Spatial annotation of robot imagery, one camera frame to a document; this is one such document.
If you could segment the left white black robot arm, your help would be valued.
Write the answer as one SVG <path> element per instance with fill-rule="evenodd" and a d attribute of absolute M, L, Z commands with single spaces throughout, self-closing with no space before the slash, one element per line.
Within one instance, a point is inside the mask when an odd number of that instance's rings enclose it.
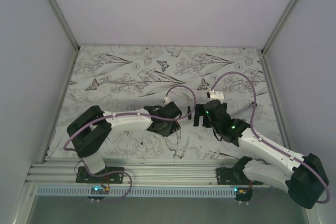
<path fill-rule="evenodd" d="M 107 177 L 107 169 L 99 149 L 111 132 L 141 130 L 168 137 L 181 128 L 176 120 L 181 116 L 182 111 L 174 102 L 119 113 L 104 112 L 94 105 L 67 127 L 67 133 L 89 178 L 101 183 Z"/>

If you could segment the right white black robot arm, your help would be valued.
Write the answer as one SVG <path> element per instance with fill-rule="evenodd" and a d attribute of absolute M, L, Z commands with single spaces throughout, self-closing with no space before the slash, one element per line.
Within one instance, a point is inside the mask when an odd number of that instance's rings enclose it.
<path fill-rule="evenodd" d="M 288 193 L 295 203 L 306 209 L 330 200 L 329 180 L 318 156 L 312 153 L 304 156 L 273 143 L 249 123 L 232 118 L 227 113 L 227 104 L 219 100 L 197 104 L 194 126 L 199 125 L 200 117 L 218 141 L 245 148 L 260 158 L 243 156 L 231 168 L 218 168 L 219 185 L 266 184 Z M 327 197 L 321 201 L 323 193 Z"/>

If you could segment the black fuse box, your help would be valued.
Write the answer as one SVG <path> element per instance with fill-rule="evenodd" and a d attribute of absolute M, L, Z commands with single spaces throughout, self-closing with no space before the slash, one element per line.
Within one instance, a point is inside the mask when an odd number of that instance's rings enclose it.
<path fill-rule="evenodd" d="M 179 125 L 179 123 L 178 122 L 173 122 L 172 125 L 171 125 L 169 133 L 173 134 L 180 129 L 181 129 L 181 126 Z"/>

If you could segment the black handled screwdriver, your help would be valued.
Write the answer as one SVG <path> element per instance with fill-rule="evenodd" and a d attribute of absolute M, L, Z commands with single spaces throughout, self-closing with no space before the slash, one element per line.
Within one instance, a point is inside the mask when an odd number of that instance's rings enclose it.
<path fill-rule="evenodd" d="M 187 118 L 188 120 L 192 119 L 192 111 L 190 106 L 187 107 Z"/>

